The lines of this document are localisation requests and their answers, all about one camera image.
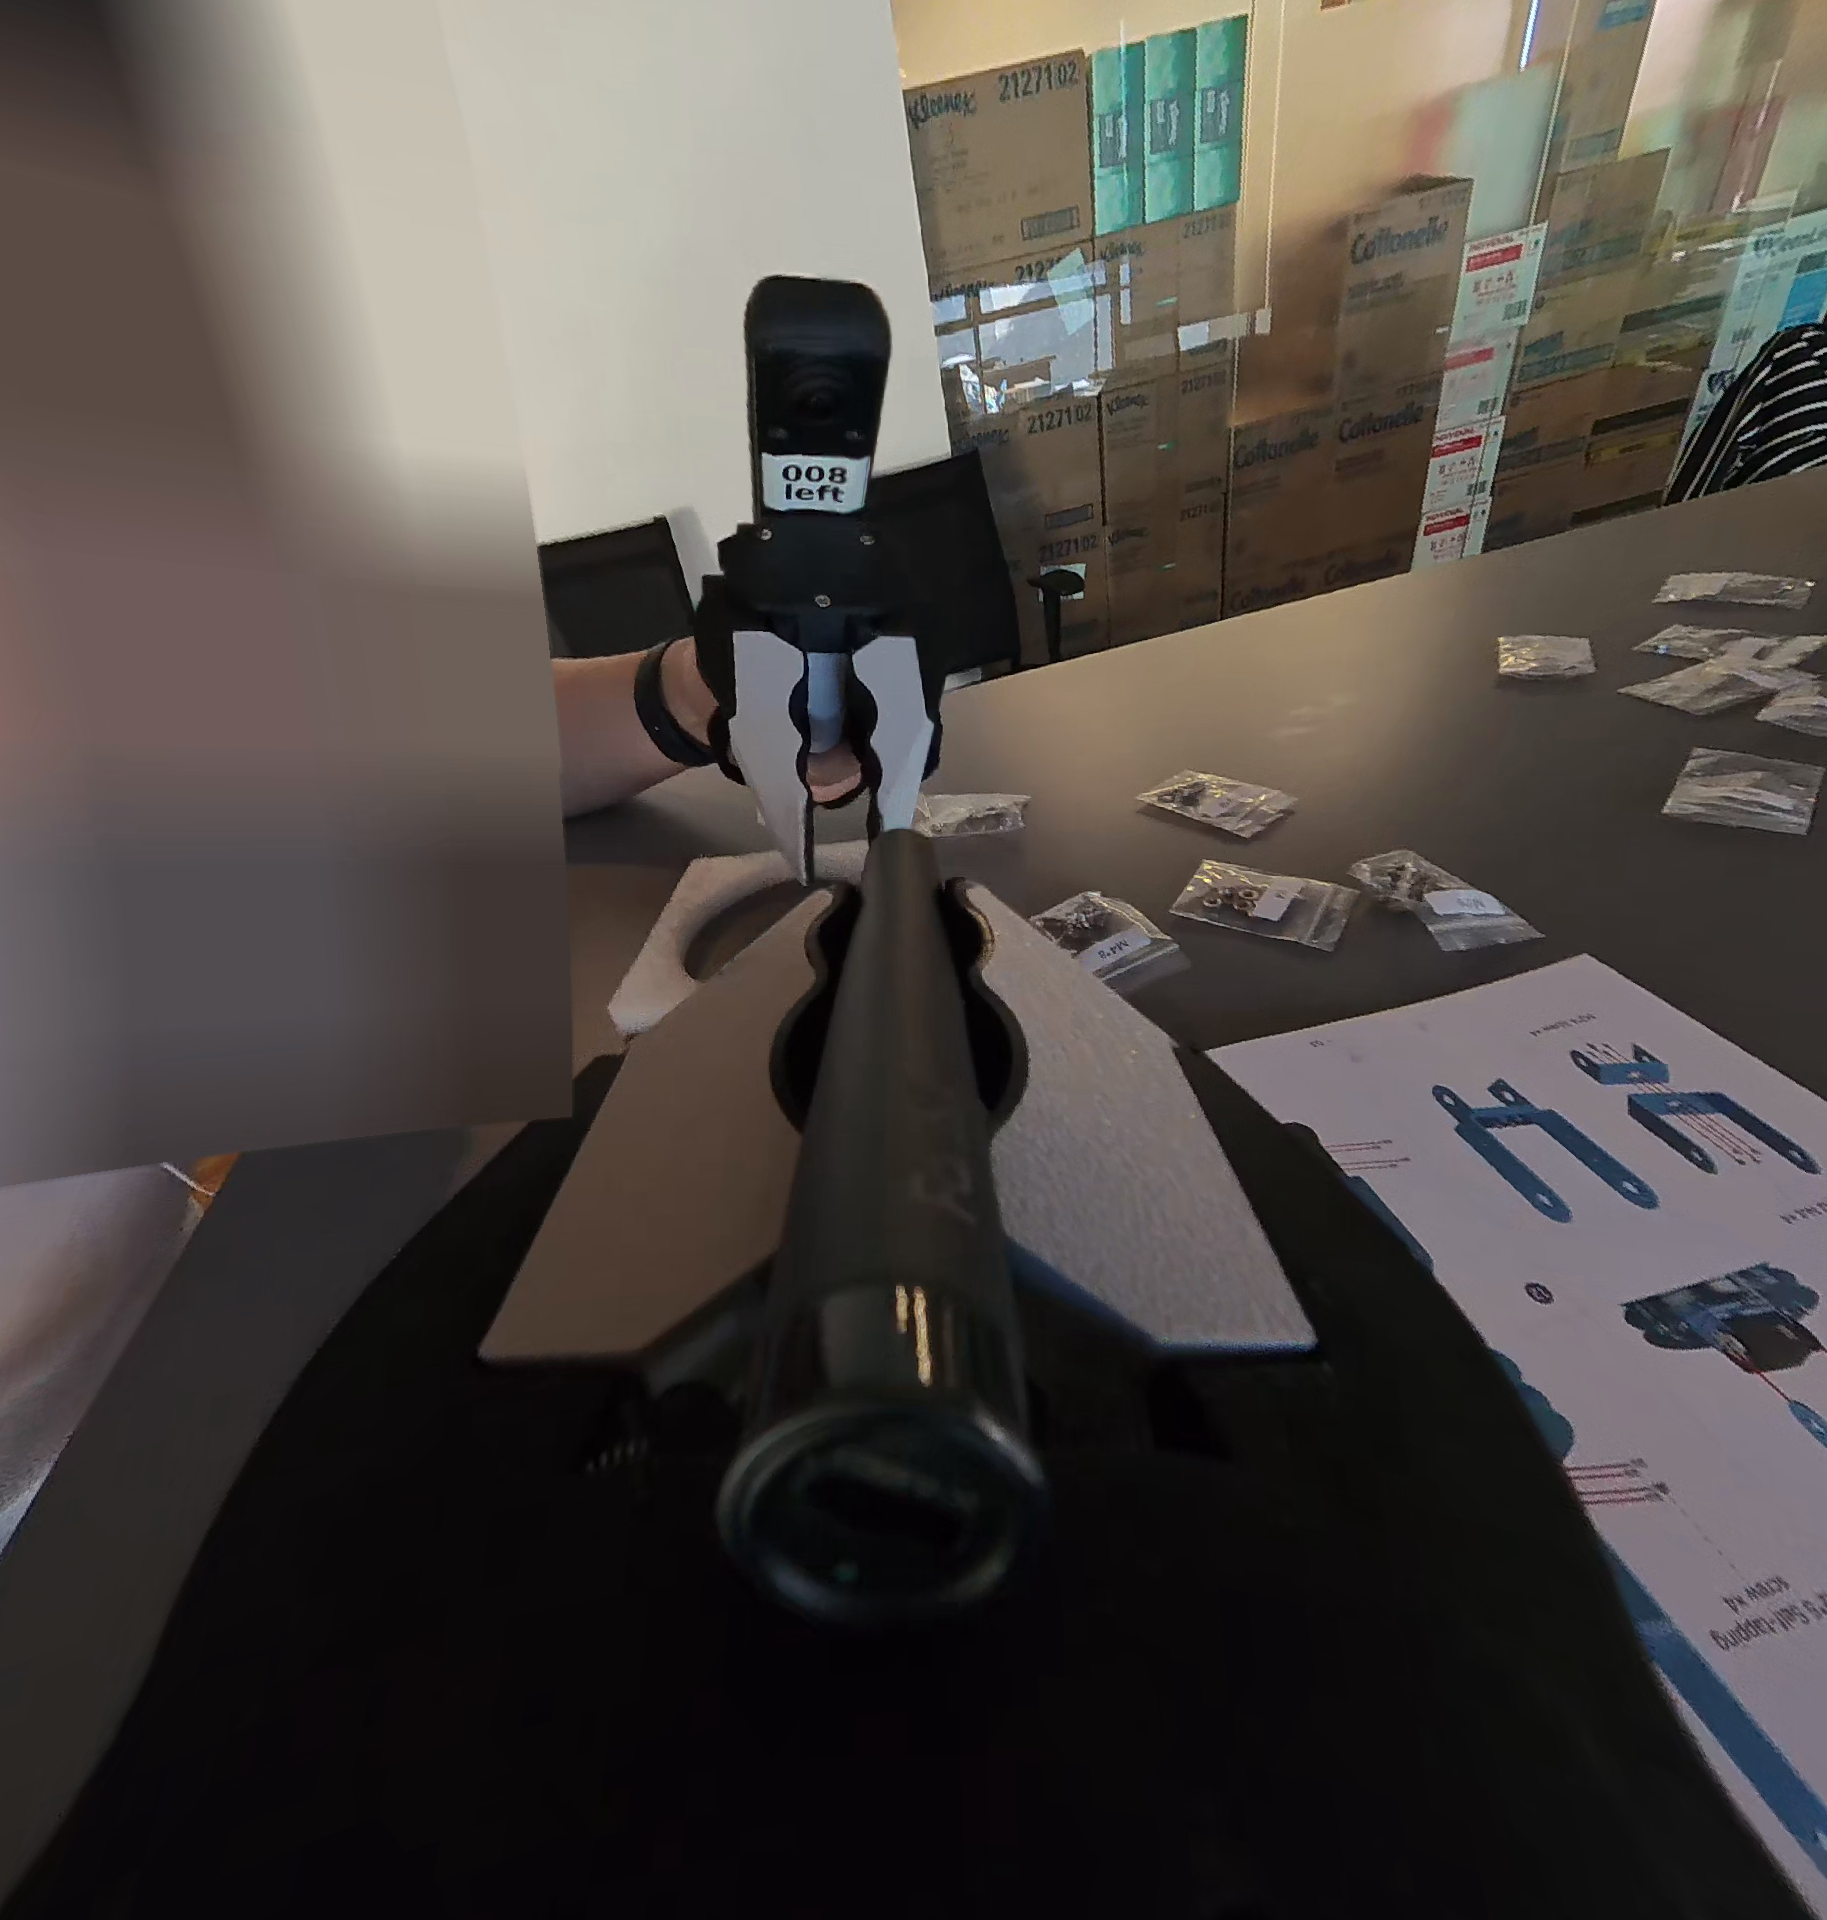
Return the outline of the white foam insert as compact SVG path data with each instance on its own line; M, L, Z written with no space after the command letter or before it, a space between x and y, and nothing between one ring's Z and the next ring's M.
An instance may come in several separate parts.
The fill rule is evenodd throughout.
M821 846L810 884L774 852L692 860L608 1003L615 1031L626 1041L652 1031L802 903L860 884L867 852L863 841Z

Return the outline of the printed assembly manual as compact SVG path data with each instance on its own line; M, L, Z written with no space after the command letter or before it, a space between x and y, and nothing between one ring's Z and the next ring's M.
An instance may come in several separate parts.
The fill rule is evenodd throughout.
M1827 1916L1827 1099L1594 959L1213 1061L1526 1385L1695 1741Z

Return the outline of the dark desk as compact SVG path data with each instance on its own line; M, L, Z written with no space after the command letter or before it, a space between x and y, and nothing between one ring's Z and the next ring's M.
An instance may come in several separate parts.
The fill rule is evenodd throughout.
M1827 1098L1827 775L1804 841L1663 820L1699 739L1625 698L1684 570L1811 578L1827 633L1827 468L1484 559L1244 615L969 690L945 777L1032 795L1016 906L1097 885L1160 908L1195 861L1133 809L1202 766L1275 782L1292 873L1412 844ZM1818 742L1827 767L1827 742ZM117 1356L0 1561L0 1666L148 1650L245 1455L382 1264L515 1140L251 1156Z

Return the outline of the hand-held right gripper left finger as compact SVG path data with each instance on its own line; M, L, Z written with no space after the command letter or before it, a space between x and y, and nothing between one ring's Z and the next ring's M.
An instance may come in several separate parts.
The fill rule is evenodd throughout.
M731 1365L776 1252L799 1131L774 1093L814 985L802 900L634 1037L479 1345L487 1365Z

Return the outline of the black wristband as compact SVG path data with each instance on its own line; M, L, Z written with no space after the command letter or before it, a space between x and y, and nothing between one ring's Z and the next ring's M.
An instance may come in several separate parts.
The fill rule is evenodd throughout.
M636 713L638 726L644 733L646 742L666 763L676 766L676 767L713 766L718 761L716 742L713 742L713 725L719 713L719 703L718 703L718 695L713 692L713 688L710 687L710 690L716 697L718 709L711 720L710 742L703 748L696 748L686 738L686 733L681 733L675 726L675 723L671 720L671 717L665 707L663 659L665 659L666 647L673 641L658 644L656 647L652 647L649 652L638 656L636 671L634 671L634 713Z

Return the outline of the stack of cardboard boxes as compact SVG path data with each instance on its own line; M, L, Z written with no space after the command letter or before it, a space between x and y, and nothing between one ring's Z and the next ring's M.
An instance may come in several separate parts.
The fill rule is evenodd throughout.
M1664 509L1827 319L1827 2L892 21L950 427L1069 653Z

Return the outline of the black electric screwdriver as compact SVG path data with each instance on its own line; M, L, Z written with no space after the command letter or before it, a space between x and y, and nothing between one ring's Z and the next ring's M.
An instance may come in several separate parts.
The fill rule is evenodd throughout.
M802 1144L716 1520L808 1621L956 1618L1043 1513L991 1169L1026 1066L986 943L931 842L885 831L811 926L814 987L776 1041Z

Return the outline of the black white striped garment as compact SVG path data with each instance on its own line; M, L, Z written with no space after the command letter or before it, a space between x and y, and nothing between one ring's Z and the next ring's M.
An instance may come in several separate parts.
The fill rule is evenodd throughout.
M1680 506L1827 465L1827 319L1783 329L1682 446L1664 494Z

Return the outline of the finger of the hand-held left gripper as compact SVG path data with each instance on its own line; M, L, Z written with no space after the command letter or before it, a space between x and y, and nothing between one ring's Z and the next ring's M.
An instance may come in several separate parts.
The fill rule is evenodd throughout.
M808 885L816 877L810 656L778 635L734 635L731 664L733 761L788 871Z
M867 809L867 839L913 826L936 742L920 645L873 637L846 671L846 750Z

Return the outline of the person's left hand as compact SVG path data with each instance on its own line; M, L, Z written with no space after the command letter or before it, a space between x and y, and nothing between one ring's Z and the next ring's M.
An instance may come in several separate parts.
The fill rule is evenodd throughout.
M675 640L663 659L663 697L675 726L703 748L710 742L718 703L710 690L692 637ZM805 758L805 784L818 807L849 803L861 782L861 766L846 742Z

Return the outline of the black office chair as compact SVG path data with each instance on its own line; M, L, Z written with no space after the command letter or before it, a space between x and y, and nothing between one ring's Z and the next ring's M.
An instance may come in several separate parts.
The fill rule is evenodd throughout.
M1063 603L1074 572L1026 577L1007 558L981 453L878 471L867 517L906 578L910 633L945 680L1014 675L1063 659Z
M540 545L555 661L608 661L692 637L695 603L666 517Z

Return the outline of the group of clear hardware bags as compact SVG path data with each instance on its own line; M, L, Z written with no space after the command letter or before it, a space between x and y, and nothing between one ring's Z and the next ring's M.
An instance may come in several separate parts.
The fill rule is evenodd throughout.
M1589 952L1696 1009L1827 995L1824 688L1769 649L1655 687L1661 582L1404 585L966 697L945 793L1014 780L1007 898L1091 965L1160 916L1215 1015L1332 1015ZM1732 755L1739 725L1754 726Z

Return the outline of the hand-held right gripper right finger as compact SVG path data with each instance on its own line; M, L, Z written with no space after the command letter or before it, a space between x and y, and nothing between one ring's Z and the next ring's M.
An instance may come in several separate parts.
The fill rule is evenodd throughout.
M1180 1055L978 884L983 980L1021 1031L991 1163L1008 1240L1069 1300L1173 1354L1302 1354L1315 1336Z

